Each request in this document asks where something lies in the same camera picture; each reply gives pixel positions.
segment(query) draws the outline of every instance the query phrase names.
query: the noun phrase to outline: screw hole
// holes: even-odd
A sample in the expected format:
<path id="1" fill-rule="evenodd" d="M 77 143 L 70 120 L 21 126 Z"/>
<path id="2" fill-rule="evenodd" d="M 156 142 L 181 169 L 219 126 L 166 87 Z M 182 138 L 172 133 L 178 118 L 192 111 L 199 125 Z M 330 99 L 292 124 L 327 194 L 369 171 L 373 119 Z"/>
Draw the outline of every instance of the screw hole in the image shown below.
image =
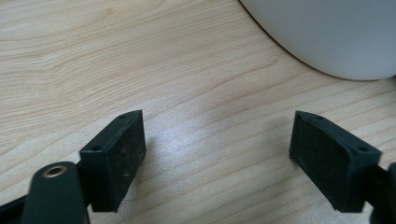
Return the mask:
<path id="1" fill-rule="evenodd" d="M 369 149 L 367 149 L 367 147 L 358 147 L 358 150 L 362 151 L 362 152 L 366 152 Z"/>
<path id="2" fill-rule="evenodd" d="M 100 151 L 102 149 L 102 147 L 93 147 L 92 151 Z"/>
<path id="3" fill-rule="evenodd" d="M 51 167 L 46 172 L 44 172 L 43 176 L 46 178 L 53 178 L 55 176 L 63 174 L 67 170 L 66 166 L 55 166 Z"/>

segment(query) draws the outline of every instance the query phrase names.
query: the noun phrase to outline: wood grain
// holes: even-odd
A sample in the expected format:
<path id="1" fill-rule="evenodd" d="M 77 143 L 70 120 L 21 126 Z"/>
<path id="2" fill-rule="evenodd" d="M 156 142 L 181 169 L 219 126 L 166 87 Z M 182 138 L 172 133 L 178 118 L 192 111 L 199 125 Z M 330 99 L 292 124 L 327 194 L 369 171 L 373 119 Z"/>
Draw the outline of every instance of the wood grain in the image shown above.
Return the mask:
<path id="1" fill-rule="evenodd" d="M 148 154 L 117 214 L 92 223 L 368 223 L 288 158 L 295 110 L 396 161 L 395 79 L 324 75 L 235 0 L 0 1 L 0 204 L 143 109 Z"/>

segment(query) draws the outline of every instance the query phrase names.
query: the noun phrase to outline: white object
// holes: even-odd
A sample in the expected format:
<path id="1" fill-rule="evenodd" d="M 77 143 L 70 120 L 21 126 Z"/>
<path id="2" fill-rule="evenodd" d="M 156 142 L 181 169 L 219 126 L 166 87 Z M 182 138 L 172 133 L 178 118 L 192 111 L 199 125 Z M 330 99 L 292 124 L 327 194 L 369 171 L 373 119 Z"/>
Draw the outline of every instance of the white object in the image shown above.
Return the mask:
<path id="1" fill-rule="evenodd" d="M 301 61 L 336 77 L 396 75 L 395 0 L 241 0 Z"/>

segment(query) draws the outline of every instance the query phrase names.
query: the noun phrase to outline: light wood surface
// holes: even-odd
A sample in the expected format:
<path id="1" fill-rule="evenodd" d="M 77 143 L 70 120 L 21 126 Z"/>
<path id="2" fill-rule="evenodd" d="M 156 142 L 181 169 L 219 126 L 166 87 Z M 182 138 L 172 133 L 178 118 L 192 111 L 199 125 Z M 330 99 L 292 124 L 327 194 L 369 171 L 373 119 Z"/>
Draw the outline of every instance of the light wood surface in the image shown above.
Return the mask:
<path id="1" fill-rule="evenodd" d="M 236 0 L 0 1 L 0 204 L 143 109 L 148 154 L 92 223 L 368 223 L 333 211 L 288 158 L 295 110 L 396 161 L 395 78 L 324 75 Z"/>

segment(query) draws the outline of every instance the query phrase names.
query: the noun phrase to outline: wooden table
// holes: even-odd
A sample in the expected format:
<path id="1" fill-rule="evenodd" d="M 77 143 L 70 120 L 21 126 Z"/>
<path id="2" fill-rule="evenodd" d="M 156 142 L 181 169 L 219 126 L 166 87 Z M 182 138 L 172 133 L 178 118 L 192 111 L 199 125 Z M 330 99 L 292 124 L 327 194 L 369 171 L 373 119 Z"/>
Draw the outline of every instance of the wooden table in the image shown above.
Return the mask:
<path id="1" fill-rule="evenodd" d="M 288 158 L 295 110 L 396 161 L 396 81 L 322 74 L 236 0 L 1 1 L 0 204 L 143 109 L 148 154 L 99 223 L 368 223 L 340 214 Z"/>

